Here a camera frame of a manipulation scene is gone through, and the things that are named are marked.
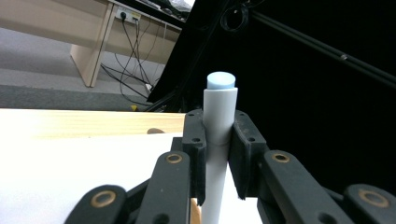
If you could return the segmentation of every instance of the power strip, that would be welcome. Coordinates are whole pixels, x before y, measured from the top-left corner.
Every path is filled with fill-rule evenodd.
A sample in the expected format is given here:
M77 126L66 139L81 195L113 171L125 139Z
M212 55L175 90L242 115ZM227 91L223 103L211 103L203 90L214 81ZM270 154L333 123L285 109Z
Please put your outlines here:
M122 12L126 14L125 21L128 21L130 23L135 23L136 21L140 21L140 18L142 17L140 13L132 11L131 9L128 9L126 7L119 7L119 9L117 10L116 18L122 20L121 17Z

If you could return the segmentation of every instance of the marker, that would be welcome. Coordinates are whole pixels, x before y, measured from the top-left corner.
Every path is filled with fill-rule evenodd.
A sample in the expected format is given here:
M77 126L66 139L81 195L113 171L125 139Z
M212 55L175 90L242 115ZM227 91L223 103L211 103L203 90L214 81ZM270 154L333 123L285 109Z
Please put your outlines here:
M219 223L237 93L234 75L214 72L207 76L203 109L207 143L203 224Z

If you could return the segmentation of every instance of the white marker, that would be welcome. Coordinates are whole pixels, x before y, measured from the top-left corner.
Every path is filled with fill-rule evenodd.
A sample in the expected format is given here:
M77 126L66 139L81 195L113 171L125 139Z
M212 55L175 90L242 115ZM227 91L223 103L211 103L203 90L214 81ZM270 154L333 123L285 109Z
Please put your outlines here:
M235 77L232 74L215 72L207 76L203 110L207 143L206 195L202 206L203 224L219 223L237 93Z

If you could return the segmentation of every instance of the desk leg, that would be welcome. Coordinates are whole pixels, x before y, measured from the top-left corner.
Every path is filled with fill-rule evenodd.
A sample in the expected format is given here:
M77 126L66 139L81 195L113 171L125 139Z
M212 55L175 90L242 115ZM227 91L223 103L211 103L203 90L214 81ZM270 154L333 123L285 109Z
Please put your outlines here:
M108 36L110 34L111 26L113 25L117 10L117 5L114 3L108 3L106 15L103 18L102 29L93 48L73 45L70 50L70 55L72 56L76 67L87 87L95 86Z

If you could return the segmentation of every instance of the light blue cap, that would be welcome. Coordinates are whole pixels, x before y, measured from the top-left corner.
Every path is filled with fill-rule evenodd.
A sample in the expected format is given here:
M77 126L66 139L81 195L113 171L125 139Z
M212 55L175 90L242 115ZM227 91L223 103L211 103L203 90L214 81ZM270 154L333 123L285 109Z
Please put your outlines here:
M227 90L235 87L235 76L227 72L214 72L207 76L208 90Z

